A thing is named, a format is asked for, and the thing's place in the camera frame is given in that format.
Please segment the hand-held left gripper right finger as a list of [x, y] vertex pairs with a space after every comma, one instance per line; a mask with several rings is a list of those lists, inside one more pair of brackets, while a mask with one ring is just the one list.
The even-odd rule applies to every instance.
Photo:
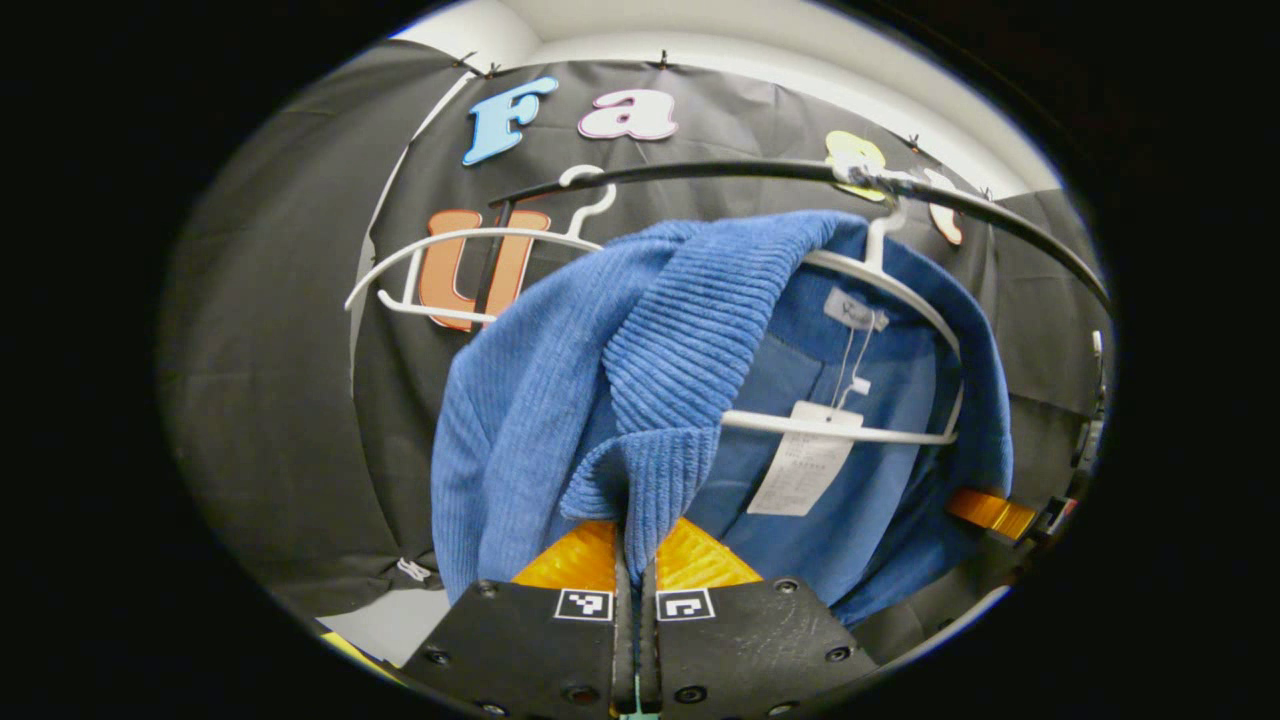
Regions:
[[877, 669], [804, 579], [759, 574], [687, 519], [643, 574], [643, 714], [800, 719]]

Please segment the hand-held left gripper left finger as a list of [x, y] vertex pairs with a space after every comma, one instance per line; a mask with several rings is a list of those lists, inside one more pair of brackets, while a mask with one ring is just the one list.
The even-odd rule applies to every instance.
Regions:
[[511, 582], [472, 583], [401, 671], [486, 719], [622, 719], [631, 621], [620, 528], [585, 521]]

